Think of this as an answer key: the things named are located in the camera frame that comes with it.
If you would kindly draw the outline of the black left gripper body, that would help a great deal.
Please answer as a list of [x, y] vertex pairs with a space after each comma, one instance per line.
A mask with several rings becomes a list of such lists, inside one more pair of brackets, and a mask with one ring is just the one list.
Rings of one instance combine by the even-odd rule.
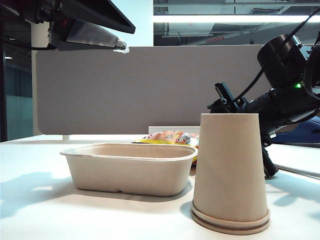
[[2, 0], [0, 21], [3, 23], [30, 22], [34, 24], [49, 23], [51, 35], [54, 23], [67, 25], [73, 18], [62, 13], [61, 0]]

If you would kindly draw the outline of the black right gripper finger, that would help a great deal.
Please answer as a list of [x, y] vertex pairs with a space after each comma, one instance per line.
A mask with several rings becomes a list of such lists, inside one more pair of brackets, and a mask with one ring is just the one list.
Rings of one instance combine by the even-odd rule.
[[269, 153], [266, 150], [266, 147], [270, 146], [271, 144], [272, 144], [272, 141], [268, 135], [261, 136], [263, 168], [264, 168], [264, 174], [267, 178], [274, 176], [278, 172], [278, 169], [275, 167], [275, 165], [271, 161], [269, 157]]

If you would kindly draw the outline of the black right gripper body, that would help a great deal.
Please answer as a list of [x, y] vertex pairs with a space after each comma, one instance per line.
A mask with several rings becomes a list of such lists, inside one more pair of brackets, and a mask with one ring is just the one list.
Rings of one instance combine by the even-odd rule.
[[300, 121], [320, 108], [320, 100], [304, 88], [272, 88], [258, 98], [247, 101], [244, 97], [227, 105], [230, 94], [222, 96], [207, 108], [211, 113], [258, 114], [261, 136]]

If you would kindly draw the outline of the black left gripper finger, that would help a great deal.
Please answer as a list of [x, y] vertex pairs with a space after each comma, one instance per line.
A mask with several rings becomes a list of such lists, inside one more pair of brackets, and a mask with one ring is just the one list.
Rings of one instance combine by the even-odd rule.
[[62, 0], [59, 9], [66, 17], [129, 34], [136, 31], [133, 23], [110, 0]]
[[113, 50], [129, 53], [127, 44], [104, 27], [76, 19], [66, 34], [66, 39], [59, 42], [60, 51], [75, 50]]

